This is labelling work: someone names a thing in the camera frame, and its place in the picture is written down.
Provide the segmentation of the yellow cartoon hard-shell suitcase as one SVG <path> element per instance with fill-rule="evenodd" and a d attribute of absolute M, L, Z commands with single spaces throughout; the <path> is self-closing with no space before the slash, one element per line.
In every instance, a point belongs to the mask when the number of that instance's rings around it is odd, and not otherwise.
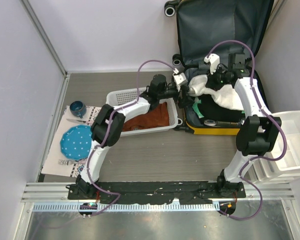
<path fill-rule="evenodd" d="M 204 57 L 212 48 L 225 40 L 229 43 L 217 47 L 214 54 L 219 55 L 220 62 L 227 65 L 229 54 L 244 53 L 247 69 L 251 55 L 246 44 L 257 54 L 271 11 L 272 0 L 169 0 L 164 4 L 164 14 L 176 17 L 177 41 L 179 53 L 174 54 L 174 65 L 182 65 L 188 80 L 207 72 Z M 240 127 L 221 127 L 204 125 L 204 120 L 238 123 L 245 118 L 244 111 L 231 110 L 216 104 L 212 97 L 199 96 L 198 105 L 204 118 L 199 119 L 192 105 L 184 108 L 184 122 L 175 127 L 176 131 L 185 131 L 194 135 L 230 135 L 235 136 Z"/>

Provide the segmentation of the brown towel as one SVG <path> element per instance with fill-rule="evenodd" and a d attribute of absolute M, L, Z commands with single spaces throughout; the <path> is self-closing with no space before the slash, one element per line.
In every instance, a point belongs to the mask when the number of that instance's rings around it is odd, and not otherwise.
<path fill-rule="evenodd" d="M 170 125 L 167 103 L 160 103 L 154 110 L 138 115 L 123 125 L 123 132 L 134 130 L 145 130 L 159 127 L 167 127 Z"/>

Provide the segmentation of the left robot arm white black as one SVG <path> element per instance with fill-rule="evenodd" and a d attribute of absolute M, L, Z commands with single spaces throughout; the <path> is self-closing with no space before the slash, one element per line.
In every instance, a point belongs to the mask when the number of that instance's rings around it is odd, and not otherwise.
<path fill-rule="evenodd" d="M 180 92 L 188 92 L 188 80 L 184 73 L 174 73 L 172 79 L 172 85 L 169 86 L 164 75 L 156 74 L 135 100 L 119 106 L 102 106 L 90 128 L 91 149 L 84 169 L 76 178 L 77 190 L 74 193 L 87 200 L 96 195 L 101 166 L 110 148 L 119 140 L 125 122 L 153 111 L 160 100 L 178 99 Z"/>

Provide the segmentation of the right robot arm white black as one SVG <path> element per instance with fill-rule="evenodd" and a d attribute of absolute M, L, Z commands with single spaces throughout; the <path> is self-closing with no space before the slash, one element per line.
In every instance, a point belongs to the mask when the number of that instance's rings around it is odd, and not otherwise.
<path fill-rule="evenodd" d="M 208 88 L 220 90 L 226 85 L 232 86 L 238 94 L 245 119 L 236 135 L 237 151 L 230 164 L 221 171 L 215 185 L 216 193 L 223 198 L 243 191 L 243 176 L 253 162 L 275 146 L 282 121 L 273 117 L 267 108 L 258 88 L 255 71 L 247 69 L 244 53 L 231 53 L 226 69 L 220 66 L 220 57 L 211 53 L 204 58 L 209 65 L 207 72 Z"/>

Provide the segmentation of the white fluffy towel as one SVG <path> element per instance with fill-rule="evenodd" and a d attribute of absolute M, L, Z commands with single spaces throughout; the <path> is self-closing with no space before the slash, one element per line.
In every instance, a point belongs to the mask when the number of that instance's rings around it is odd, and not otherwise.
<path fill-rule="evenodd" d="M 189 95 L 192 97 L 208 95 L 212 97 L 213 101 L 220 107 L 229 110 L 244 110 L 239 95 L 230 84 L 224 85 L 220 90 L 213 90 L 206 87 L 207 82 L 208 77 L 206 74 L 201 74 L 193 77 L 188 84 Z"/>

